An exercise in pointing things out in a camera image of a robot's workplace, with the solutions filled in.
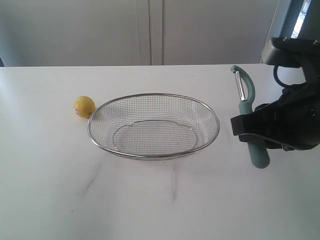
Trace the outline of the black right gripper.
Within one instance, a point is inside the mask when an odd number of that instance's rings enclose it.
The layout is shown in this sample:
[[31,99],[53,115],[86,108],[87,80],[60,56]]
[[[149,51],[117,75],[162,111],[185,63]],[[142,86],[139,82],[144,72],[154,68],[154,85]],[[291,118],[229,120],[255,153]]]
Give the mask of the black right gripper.
[[320,144],[320,86],[294,84],[278,100],[230,121],[233,135],[243,143],[287,152],[313,149]]

